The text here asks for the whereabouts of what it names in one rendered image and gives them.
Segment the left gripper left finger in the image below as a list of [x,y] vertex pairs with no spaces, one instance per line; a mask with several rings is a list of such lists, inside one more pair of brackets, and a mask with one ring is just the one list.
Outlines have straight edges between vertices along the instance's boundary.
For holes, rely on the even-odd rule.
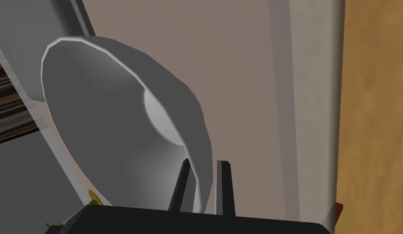
[[181,170],[174,188],[168,211],[180,212],[187,186],[187,180],[190,173],[190,162],[186,158],[181,166]]

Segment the small yellow flat thing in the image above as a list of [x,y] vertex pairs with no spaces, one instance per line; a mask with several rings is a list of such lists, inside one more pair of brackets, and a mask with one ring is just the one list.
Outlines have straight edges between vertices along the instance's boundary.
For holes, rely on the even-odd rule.
[[103,205],[103,203],[101,202],[101,200],[97,197],[97,195],[92,191],[92,190],[88,190],[88,195],[90,197],[90,201],[88,202],[88,204],[94,204],[94,205]]

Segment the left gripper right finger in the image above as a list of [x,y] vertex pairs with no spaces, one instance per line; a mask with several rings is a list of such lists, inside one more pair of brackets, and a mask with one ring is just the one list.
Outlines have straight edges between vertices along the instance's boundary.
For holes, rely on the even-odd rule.
[[231,165],[218,160],[216,165],[215,214],[235,217],[235,201]]

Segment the grey bowl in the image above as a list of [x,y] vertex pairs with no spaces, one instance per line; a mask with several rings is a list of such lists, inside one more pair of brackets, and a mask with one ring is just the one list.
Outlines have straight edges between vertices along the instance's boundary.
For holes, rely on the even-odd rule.
[[189,212],[205,212],[210,138],[190,88],[138,49],[105,37],[60,37],[42,58],[47,108],[70,156],[114,206],[167,210],[185,159]]

